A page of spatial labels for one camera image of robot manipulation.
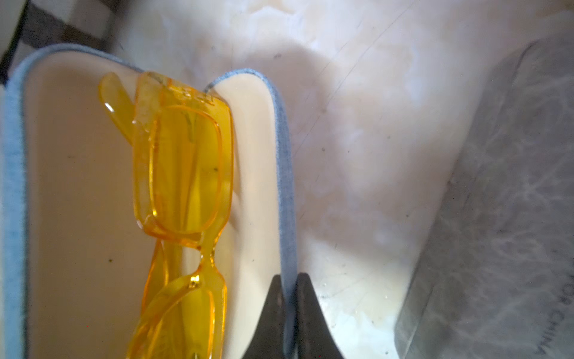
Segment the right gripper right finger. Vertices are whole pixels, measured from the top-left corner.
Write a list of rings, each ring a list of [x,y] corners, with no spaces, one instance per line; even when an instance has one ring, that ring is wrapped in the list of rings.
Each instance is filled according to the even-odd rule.
[[[344,358],[331,336],[307,273],[297,275],[297,354],[303,359]]]

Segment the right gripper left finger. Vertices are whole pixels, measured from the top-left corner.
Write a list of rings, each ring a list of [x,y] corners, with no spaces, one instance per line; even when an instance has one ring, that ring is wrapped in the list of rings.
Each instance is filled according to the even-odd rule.
[[[286,304],[281,277],[273,276],[265,303],[243,359],[284,359]]]

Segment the grey marble teal-lined case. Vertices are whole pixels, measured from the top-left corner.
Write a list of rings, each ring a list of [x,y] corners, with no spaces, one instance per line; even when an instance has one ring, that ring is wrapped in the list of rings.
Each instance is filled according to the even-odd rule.
[[[573,34],[490,74],[395,328],[400,358],[573,356]]]

